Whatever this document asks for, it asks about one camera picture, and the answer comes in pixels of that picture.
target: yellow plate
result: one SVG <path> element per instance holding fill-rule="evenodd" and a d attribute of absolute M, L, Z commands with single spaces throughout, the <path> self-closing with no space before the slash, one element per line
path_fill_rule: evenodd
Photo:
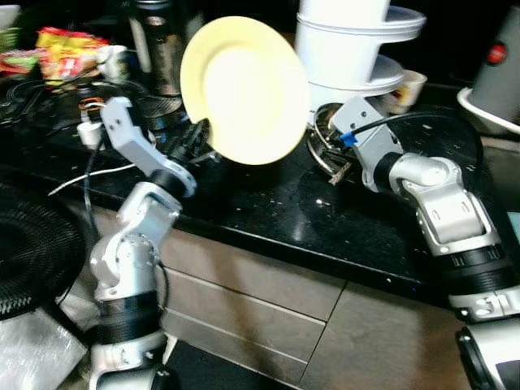
<path fill-rule="evenodd" d="M 303 66 L 284 38 L 257 20 L 229 16 L 202 27 L 184 52 L 180 87 L 192 122 L 210 121 L 210 146 L 238 163 L 272 163 L 305 131 Z"/>

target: snack package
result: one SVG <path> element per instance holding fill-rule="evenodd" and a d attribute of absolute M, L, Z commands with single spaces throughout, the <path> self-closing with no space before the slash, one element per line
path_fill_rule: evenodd
<path fill-rule="evenodd" d="M 108 41 L 86 32 L 67 31 L 61 28 L 44 27 L 38 32 L 37 48 L 40 68 L 49 84 L 59 85 L 97 64 L 97 51 L 107 46 Z"/>

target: stacked white bowl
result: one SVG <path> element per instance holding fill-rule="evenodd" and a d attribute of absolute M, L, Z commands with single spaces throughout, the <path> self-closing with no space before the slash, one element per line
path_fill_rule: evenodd
<path fill-rule="evenodd" d="M 311 111 L 355 95 L 392 92 L 403 69 L 379 54 L 384 43 L 408 41 L 426 17 L 390 0 L 301 0 L 296 52 L 311 92 Z"/>

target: black granite countertop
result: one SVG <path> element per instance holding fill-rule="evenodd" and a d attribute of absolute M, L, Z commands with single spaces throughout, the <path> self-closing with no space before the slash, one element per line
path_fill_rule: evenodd
<path fill-rule="evenodd" d="M 506 249 L 520 251 L 487 170 L 475 186 L 473 138 L 450 119 L 421 119 L 392 129 L 408 151 L 453 159 L 463 167 L 469 189 L 482 197 Z M 0 175 L 48 192 L 83 174 L 89 154 L 51 145 L 37 132 L 18 129 L 5 136 Z M 100 156 L 95 170 L 124 165 Z M 117 210 L 144 176 L 136 169 L 92 178 L 92 202 Z M 427 252 L 414 210 L 393 195 L 375 194 L 360 184 L 327 182 L 304 143 L 287 158 L 264 167 L 227 160 L 198 174 L 197 194 L 183 201 L 176 228 L 211 240 L 309 267 L 374 288 L 445 305 L 435 260 Z M 63 197 L 82 201 L 81 184 Z"/>

